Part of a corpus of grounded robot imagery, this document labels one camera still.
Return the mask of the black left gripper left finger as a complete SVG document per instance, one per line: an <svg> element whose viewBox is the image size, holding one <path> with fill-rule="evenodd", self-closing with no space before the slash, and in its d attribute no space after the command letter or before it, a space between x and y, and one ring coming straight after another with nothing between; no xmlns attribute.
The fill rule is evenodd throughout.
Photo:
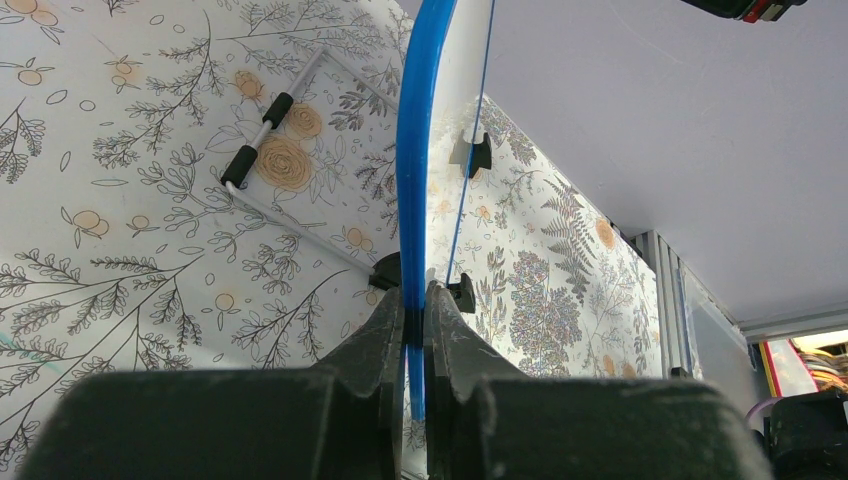
<svg viewBox="0 0 848 480"><path fill-rule="evenodd" d="M307 368L98 374L58 404L23 479L397 479L401 293Z"/></svg>

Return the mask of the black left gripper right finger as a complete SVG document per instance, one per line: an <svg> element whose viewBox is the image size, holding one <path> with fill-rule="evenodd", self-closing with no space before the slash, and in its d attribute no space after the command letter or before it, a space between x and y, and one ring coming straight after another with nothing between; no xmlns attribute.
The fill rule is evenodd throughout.
<svg viewBox="0 0 848 480"><path fill-rule="evenodd" d="M531 377L438 283L424 309L433 479L769 479L742 416L692 380Z"/></svg>

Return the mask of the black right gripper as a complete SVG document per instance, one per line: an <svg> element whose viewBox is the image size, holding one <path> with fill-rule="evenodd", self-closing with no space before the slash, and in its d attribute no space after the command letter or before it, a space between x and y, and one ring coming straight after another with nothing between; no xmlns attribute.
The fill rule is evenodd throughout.
<svg viewBox="0 0 848 480"><path fill-rule="evenodd" d="M806 0L683 0L719 18L743 22L776 22L793 7Z"/></svg>

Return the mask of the blue framed whiteboard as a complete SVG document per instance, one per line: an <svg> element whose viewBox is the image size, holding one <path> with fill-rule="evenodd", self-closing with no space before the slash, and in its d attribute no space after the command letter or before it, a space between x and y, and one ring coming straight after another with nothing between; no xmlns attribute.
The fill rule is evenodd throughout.
<svg viewBox="0 0 848 480"><path fill-rule="evenodd" d="M348 73L397 115L395 179L400 240L400 284L406 314L406 359L410 414L416 421L431 410L434 395L424 366L424 310L428 281L448 283L452 271L435 270L428 230L437 185L444 199L464 201L470 178L491 166L489 138L480 124L490 38L492 1L425 1L407 46L397 99L366 77Z"/></svg>

